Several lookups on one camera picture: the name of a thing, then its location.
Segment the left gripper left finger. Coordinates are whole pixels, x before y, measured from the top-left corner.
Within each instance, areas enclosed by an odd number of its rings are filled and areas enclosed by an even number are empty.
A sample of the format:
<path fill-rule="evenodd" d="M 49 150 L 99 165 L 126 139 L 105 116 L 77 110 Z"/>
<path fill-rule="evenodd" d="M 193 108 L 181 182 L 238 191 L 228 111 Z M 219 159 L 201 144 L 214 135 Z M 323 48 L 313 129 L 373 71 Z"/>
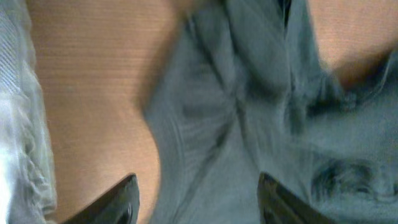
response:
<path fill-rule="evenodd" d="M 137 177 L 130 173 L 64 224 L 136 224 L 139 206 Z"/>

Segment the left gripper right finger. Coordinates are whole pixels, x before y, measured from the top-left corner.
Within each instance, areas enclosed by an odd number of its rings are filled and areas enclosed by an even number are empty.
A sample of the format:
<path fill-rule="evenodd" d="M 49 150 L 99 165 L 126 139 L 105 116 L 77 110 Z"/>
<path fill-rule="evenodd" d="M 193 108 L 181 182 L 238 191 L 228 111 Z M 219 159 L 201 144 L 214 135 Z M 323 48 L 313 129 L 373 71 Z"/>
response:
<path fill-rule="evenodd" d="M 266 172 L 259 176 L 257 198 L 262 224 L 335 224 Z"/>

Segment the dark green t-shirt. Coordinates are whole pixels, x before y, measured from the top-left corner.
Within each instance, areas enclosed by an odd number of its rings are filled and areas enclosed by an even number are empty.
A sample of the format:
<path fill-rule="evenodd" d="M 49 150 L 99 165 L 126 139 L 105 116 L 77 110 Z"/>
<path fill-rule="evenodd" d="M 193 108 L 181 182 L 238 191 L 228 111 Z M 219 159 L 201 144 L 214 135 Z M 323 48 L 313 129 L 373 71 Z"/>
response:
<path fill-rule="evenodd" d="M 343 89 L 306 1 L 194 12 L 146 121 L 161 164 L 151 223 L 288 223 L 260 206 L 262 173 L 335 223 L 397 222 L 397 52 Z"/>

